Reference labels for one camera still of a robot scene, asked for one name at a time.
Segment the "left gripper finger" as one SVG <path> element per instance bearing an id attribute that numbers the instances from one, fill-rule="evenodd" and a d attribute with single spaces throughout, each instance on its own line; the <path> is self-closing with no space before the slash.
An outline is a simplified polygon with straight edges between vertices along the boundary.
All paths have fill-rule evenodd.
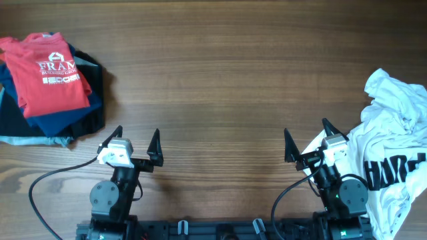
<path id="1" fill-rule="evenodd" d="M 114 137 L 121 138 L 122 135 L 123 135 L 123 127 L 121 125 L 118 125 L 117 128 L 114 130 L 114 132 L 105 141 L 99 144 L 99 147 L 97 149 L 97 154 L 101 153 L 101 151 L 108 146 L 109 142 Z"/>
<path id="2" fill-rule="evenodd" d="M 161 150 L 159 129 L 156 129 L 153 134 L 149 147 L 147 148 L 147 154 L 153 165 L 158 167 L 163 166 L 163 152 Z"/>

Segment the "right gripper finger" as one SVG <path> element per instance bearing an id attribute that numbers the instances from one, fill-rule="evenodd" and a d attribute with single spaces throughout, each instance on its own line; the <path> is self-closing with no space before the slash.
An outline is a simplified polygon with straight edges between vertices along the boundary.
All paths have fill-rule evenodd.
<path id="1" fill-rule="evenodd" d="M 292 162 L 298 161 L 300 157 L 300 152 L 287 128 L 284 129 L 284 140 L 285 140 L 285 155 L 284 155 L 285 162 L 292 163 Z"/>
<path id="2" fill-rule="evenodd" d="M 322 124 L 324 126 L 325 134 L 329 136 L 340 134 L 346 141 L 349 141 L 348 137 L 342 133 L 340 130 L 335 128 L 327 118 L 322 119 Z"/>

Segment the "white Puma t-shirt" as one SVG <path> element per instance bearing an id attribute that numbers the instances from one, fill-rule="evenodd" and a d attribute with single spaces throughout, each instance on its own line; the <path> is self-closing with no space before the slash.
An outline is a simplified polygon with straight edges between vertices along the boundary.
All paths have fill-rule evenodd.
<path id="1" fill-rule="evenodd" d="M 368 183 L 367 217 L 375 239 L 393 239 L 411 204 L 426 190 L 426 89 L 378 69 L 365 92 L 372 98 L 361 123 L 325 163 Z"/>

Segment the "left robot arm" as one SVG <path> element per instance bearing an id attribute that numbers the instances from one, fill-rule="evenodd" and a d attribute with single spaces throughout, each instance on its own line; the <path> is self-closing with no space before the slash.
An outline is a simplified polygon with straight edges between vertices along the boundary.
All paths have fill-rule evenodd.
<path id="1" fill-rule="evenodd" d="M 122 137 L 120 125 L 102 142 L 97 150 L 97 160 L 113 168 L 113 175 L 107 181 L 97 183 L 89 194 L 91 220 L 79 224 L 76 239 L 80 240 L 130 240 L 148 239 L 147 231 L 139 224 L 138 218 L 130 214 L 131 205 L 141 197 L 135 190 L 141 189 L 139 174 L 151 173 L 163 165 L 160 131 L 156 129 L 149 147 L 147 159 L 133 158 L 131 141 Z"/>

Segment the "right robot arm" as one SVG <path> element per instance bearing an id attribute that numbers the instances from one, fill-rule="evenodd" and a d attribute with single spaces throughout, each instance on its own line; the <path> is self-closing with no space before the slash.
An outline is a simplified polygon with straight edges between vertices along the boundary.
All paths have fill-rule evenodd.
<path id="1" fill-rule="evenodd" d="M 315 212 L 307 223 L 283 223 L 284 233 L 294 239 L 372 239 L 367 214 L 368 183 L 353 173 L 341 174 L 337 162 L 347 157 L 348 137 L 326 118 L 326 136 L 319 147 L 300 153 L 290 132 L 284 130 L 285 157 L 296 169 L 309 170 L 325 211 Z"/>

